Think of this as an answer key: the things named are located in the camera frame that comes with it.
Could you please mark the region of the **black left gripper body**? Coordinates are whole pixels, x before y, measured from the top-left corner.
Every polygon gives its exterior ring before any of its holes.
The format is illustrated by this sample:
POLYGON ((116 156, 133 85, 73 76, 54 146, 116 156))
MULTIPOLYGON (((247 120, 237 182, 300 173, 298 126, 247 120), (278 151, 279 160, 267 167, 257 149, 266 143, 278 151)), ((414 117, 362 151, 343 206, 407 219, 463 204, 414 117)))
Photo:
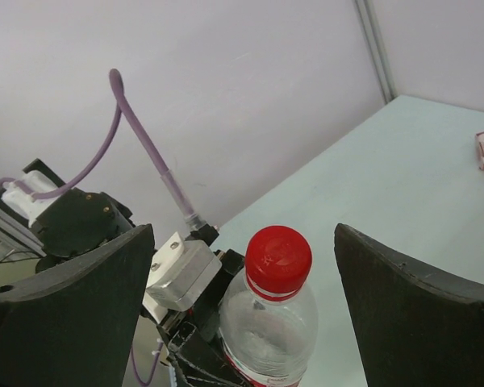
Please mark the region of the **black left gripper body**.
POLYGON ((185 312, 169 311, 157 324, 178 386, 246 385, 246 379, 226 359, 219 337, 219 304, 244 267, 244 257, 233 250, 216 254, 221 269, 194 305, 185 312))

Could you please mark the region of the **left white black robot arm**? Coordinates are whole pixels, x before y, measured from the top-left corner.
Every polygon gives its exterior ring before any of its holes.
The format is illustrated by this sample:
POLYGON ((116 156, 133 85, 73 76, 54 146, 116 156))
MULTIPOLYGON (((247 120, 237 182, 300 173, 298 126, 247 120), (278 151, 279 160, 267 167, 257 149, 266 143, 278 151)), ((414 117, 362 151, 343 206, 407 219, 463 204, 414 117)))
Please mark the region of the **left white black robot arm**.
MULTIPOLYGON (((73 188, 29 229, 46 254, 35 274, 0 286, 0 386, 121 386, 153 254, 152 226, 106 193, 73 188)), ((226 360, 219 302, 244 265, 227 251, 195 305, 150 319, 177 386, 250 386, 226 360)))

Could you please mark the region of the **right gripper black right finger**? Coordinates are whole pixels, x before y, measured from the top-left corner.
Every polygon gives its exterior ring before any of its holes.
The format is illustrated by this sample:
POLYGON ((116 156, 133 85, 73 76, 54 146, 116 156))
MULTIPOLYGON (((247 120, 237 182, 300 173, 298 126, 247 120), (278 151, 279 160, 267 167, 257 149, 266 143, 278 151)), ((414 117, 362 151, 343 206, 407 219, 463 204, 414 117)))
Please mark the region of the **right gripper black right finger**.
POLYGON ((369 386, 484 386, 484 284, 342 223, 334 253, 369 386))

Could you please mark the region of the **red bottle cap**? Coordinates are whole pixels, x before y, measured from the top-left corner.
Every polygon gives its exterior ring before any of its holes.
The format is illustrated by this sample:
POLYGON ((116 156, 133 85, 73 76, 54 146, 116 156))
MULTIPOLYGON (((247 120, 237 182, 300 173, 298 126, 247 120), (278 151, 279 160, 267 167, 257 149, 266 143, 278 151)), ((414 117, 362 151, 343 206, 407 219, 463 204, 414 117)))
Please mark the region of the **red bottle cap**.
POLYGON ((297 294, 311 271, 313 255, 307 240, 296 230, 272 225, 259 230, 245 253, 249 288, 271 302, 297 294))

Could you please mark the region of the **red-labelled clear water bottle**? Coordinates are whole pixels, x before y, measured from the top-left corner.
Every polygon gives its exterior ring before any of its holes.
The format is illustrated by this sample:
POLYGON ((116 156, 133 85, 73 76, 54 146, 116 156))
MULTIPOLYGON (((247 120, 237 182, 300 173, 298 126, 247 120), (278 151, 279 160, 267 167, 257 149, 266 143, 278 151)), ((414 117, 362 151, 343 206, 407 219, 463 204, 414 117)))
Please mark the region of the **red-labelled clear water bottle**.
POLYGON ((297 386, 318 332, 314 294, 304 283, 294 297, 271 302, 248 286, 244 267, 219 308, 219 336, 230 364, 254 386, 297 386))

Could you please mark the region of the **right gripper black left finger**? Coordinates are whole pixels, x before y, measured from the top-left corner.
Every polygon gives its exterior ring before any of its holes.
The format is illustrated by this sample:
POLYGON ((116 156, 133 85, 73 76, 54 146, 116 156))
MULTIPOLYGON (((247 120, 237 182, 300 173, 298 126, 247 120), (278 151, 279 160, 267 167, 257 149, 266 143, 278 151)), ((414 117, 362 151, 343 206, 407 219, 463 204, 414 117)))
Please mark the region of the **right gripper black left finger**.
POLYGON ((0 286, 0 386, 120 386, 153 253, 142 225, 0 286))

